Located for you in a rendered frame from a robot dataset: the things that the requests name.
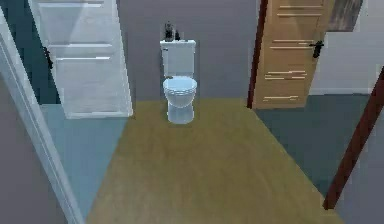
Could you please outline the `white toilet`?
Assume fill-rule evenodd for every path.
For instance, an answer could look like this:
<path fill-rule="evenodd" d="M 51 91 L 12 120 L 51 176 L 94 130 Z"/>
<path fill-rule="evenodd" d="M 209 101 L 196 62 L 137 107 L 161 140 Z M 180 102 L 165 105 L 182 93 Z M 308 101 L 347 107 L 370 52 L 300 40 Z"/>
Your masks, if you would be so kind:
<path fill-rule="evenodd" d="M 194 119 L 193 100 L 197 81 L 194 79 L 194 40 L 160 42 L 167 99 L 167 118 L 174 124 L 188 124 Z"/>

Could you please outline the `dark grey bottle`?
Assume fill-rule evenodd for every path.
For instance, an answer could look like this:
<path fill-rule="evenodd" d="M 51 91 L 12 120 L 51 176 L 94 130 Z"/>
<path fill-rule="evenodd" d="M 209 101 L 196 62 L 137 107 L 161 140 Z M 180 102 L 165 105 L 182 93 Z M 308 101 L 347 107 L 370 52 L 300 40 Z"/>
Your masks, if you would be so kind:
<path fill-rule="evenodd" d="M 164 28 L 165 28 L 164 40 L 166 42 L 171 42 L 173 40 L 173 25 L 170 22 L 167 22 L 164 25 Z"/>

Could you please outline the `tan wooden room door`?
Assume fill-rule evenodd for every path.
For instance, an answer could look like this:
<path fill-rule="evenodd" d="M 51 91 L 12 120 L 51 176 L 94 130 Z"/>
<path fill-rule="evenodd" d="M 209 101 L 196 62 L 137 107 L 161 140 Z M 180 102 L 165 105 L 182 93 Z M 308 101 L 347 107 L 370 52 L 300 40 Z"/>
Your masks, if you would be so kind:
<path fill-rule="evenodd" d="M 306 105 L 318 58 L 310 44 L 322 41 L 335 0 L 268 0 L 253 107 Z"/>

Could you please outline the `white room door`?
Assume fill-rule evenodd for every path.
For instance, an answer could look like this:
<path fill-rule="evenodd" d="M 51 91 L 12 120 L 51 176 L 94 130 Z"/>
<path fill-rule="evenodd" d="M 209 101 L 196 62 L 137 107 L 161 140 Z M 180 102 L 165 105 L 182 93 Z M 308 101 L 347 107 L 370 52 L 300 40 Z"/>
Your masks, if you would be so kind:
<path fill-rule="evenodd" d="M 68 119 L 133 114 L 117 0 L 28 0 Z"/>

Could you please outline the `grey framed wall picture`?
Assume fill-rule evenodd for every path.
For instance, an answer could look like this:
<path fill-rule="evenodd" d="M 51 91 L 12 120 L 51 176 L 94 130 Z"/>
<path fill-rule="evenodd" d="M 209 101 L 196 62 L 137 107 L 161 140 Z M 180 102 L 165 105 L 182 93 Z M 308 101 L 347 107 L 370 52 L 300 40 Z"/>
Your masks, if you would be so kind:
<path fill-rule="evenodd" d="M 363 0 L 335 0 L 328 32 L 352 32 Z"/>

